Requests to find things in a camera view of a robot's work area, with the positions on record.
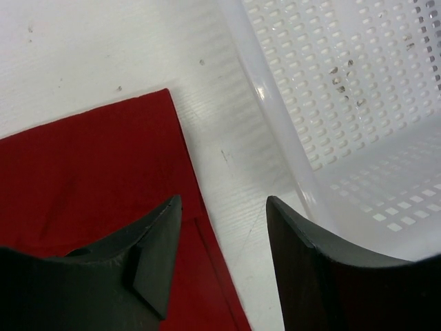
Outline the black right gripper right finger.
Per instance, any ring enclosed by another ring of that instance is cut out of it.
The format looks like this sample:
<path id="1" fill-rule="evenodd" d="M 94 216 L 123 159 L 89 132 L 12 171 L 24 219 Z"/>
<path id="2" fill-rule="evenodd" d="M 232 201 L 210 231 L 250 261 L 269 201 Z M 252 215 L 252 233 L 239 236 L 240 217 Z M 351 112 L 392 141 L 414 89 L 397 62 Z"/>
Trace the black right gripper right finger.
<path id="1" fill-rule="evenodd" d="M 405 261 L 355 245 L 266 202 L 286 330 L 439 330 L 440 257 Z"/>

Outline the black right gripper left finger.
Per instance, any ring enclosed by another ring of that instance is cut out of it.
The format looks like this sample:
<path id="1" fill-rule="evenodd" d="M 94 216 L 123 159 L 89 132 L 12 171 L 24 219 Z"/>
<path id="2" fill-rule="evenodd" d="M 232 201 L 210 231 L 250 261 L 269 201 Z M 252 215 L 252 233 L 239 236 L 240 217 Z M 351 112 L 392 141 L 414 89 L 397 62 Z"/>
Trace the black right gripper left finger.
<path id="1" fill-rule="evenodd" d="M 181 231 L 177 195 L 64 257 L 1 249 L 2 330 L 157 330 Z"/>

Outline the dark red t shirt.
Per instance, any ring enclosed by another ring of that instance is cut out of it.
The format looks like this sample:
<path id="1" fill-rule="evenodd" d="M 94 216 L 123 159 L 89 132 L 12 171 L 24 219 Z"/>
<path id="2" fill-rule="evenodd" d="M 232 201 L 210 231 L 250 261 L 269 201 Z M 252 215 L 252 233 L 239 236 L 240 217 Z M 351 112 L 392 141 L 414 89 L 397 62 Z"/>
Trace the dark red t shirt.
<path id="1" fill-rule="evenodd" d="M 62 256 L 173 195 L 183 223 L 162 330 L 248 330 L 171 94 L 160 90 L 1 140 L 1 244 Z"/>

